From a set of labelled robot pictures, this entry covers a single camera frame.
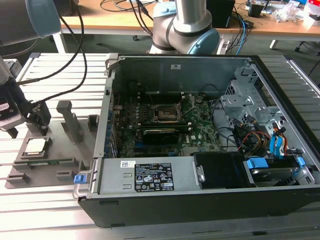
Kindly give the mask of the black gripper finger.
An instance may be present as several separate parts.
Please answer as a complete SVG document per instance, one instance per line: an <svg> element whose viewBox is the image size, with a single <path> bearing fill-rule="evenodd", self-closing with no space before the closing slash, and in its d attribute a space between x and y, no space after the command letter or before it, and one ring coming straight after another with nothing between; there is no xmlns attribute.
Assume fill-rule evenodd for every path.
<svg viewBox="0 0 320 240"><path fill-rule="evenodd" d="M15 127L7 127L5 131L11 136L12 139L16 139L19 133Z"/></svg>
<svg viewBox="0 0 320 240"><path fill-rule="evenodd" d="M51 114L45 101L26 104L26 126L35 135L46 135L49 130Z"/></svg>

